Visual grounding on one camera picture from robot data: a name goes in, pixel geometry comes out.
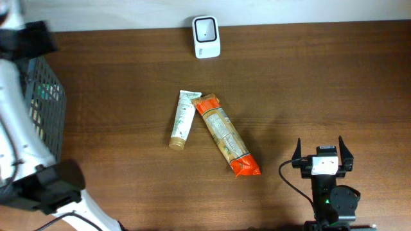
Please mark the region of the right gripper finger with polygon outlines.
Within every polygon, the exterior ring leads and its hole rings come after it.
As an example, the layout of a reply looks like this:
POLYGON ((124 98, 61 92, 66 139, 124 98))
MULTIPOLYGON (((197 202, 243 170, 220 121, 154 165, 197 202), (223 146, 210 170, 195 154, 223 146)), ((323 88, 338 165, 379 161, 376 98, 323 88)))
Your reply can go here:
POLYGON ((296 149, 293 153, 292 160, 297 160, 297 159, 300 159, 301 157, 302 157, 302 155, 301 155, 301 139, 298 138, 297 139, 297 146, 296 146, 296 149))
POLYGON ((338 137, 338 143, 340 148, 341 161, 344 169, 352 169, 354 165, 354 157, 347 146, 344 144, 343 138, 341 136, 338 137))

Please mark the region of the orange noodle packet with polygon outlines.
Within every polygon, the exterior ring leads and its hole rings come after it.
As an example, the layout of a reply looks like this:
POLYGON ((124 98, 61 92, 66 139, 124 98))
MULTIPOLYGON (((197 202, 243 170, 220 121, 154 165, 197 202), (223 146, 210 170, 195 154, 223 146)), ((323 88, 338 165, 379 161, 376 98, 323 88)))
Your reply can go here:
POLYGON ((260 168, 247 149, 215 94, 193 99, 192 104, 202 116, 214 142, 236 176, 260 175, 260 168))

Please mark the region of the white cream tube gold cap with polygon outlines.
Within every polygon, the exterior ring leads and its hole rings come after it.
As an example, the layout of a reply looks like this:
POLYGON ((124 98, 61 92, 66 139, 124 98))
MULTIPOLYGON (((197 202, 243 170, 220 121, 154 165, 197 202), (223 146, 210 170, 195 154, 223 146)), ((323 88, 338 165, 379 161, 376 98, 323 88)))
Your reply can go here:
POLYGON ((196 112, 196 108, 192 104, 192 101, 200 98, 201 95, 201 92, 180 90, 175 121, 169 142, 169 147, 171 149, 177 151, 182 151, 184 149, 196 112))

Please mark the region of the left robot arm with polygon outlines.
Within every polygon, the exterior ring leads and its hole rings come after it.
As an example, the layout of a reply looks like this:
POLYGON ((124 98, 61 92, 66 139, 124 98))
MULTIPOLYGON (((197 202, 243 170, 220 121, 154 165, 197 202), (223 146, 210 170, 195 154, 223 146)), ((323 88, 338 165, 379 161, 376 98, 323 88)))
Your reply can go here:
POLYGON ((77 230, 122 230, 62 160, 66 92, 45 60, 56 51, 44 21, 26 22, 20 1, 1 2, 1 205, 52 215, 77 230))

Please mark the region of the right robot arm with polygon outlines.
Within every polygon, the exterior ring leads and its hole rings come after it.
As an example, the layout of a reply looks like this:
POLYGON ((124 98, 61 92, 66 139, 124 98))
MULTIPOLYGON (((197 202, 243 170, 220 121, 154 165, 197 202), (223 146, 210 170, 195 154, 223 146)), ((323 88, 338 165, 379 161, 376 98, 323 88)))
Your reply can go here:
POLYGON ((292 167, 299 169, 301 178, 311 180, 314 220, 306 221, 304 231, 376 230, 375 226, 352 226, 356 221, 355 211, 361 198, 356 189, 338 185, 337 179, 353 170, 354 157, 338 138, 338 146, 318 146, 316 154, 302 156, 301 141, 297 141, 292 167))

